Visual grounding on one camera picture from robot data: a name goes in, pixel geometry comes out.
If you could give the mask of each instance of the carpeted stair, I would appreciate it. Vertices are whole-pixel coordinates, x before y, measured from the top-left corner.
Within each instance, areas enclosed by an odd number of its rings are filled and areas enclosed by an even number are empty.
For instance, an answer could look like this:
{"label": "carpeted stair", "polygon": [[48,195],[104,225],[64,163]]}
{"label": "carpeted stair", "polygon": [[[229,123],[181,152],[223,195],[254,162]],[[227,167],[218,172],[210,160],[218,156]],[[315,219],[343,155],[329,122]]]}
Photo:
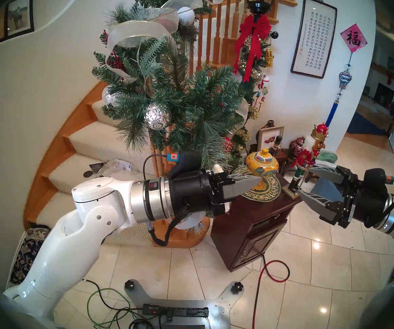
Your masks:
{"label": "carpeted stair", "polygon": [[[78,184],[86,181],[83,173],[89,171],[89,164],[113,159],[121,159],[132,164],[132,171],[118,173],[119,180],[143,180],[142,165],[151,154],[149,146],[142,152],[127,150],[115,131],[117,121],[106,117],[101,110],[103,101],[92,105],[98,118],[94,122],[69,136],[77,153],[58,166],[49,175],[49,180],[58,188],[45,208],[39,214],[36,223],[53,227],[64,214],[75,209],[71,191]],[[147,162],[145,167],[147,178],[153,178],[153,166]],[[151,246],[149,233],[145,224],[126,229],[119,234],[108,236],[106,241],[117,244]]]}

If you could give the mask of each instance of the framed photo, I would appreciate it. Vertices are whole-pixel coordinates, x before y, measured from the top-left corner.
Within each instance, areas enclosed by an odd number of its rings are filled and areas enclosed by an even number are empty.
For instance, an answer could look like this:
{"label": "framed photo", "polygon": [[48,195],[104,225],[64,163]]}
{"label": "framed photo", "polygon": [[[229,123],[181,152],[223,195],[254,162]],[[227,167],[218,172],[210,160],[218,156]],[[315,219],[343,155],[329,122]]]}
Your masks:
{"label": "framed photo", "polygon": [[273,147],[276,137],[283,135],[284,135],[284,126],[276,126],[266,129],[260,129],[259,138],[258,138],[258,152],[261,151],[263,148]]}
{"label": "framed photo", "polygon": [[291,72],[323,78],[334,39],[337,8],[318,0],[303,0],[302,18]]}
{"label": "framed photo", "polygon": [[5,39],[34,31],[33,0],[12,0],[5,6]]}

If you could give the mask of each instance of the gold placemat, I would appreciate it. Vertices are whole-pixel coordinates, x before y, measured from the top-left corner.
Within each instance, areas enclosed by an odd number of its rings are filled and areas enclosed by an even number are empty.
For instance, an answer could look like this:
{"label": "gold placemat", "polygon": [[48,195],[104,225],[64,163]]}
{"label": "gold placemat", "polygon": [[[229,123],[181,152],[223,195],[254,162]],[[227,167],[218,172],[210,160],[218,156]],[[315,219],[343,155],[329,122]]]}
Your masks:
{"label": "gold placemat", "polygon": [[[232,173],[252,175],[247,166],[240,166],[233,170]],[[267,187],[265,190],[257,191],[251,189],[250,191],[243,193],[242,196],[250,200],[260,201],[264,203],[273,201],[278,198],[279,194],[281,193],[281,184],[279,183],[278,178],[276,178],[274,174],[270,174],[269,176],[264,176],[263,181]]]}

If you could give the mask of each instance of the nutcracker crown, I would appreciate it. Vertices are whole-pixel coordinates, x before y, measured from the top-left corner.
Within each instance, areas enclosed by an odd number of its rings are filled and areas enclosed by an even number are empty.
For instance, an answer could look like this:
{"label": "nutcracker crown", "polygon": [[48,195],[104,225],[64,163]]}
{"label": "nutcracker crown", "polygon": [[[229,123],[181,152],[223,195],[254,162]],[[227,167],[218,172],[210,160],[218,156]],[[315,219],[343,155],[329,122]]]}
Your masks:
{"label": "nutcracker crown", "polygon": [[322,140],[324,141],[328,136],[328,127],[325,124],[320,124],[319,126],[314,125],[314,129],[311,132],[311,136],[315,140]]}

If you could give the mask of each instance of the jar lid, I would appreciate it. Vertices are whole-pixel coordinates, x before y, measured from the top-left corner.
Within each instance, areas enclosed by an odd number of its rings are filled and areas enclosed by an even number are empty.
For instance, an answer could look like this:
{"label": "jar lid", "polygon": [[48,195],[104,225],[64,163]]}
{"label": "jar lid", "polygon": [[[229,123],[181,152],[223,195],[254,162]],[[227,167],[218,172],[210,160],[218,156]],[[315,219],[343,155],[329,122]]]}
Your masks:
{"label": "jar lid", "polygon": [[255,154],[256,160],[263,162],[263,163],[268,163],[270,162],[273,158],[270,153],[268,153],[268,148],[262,149],[262,151],[259,151]]}

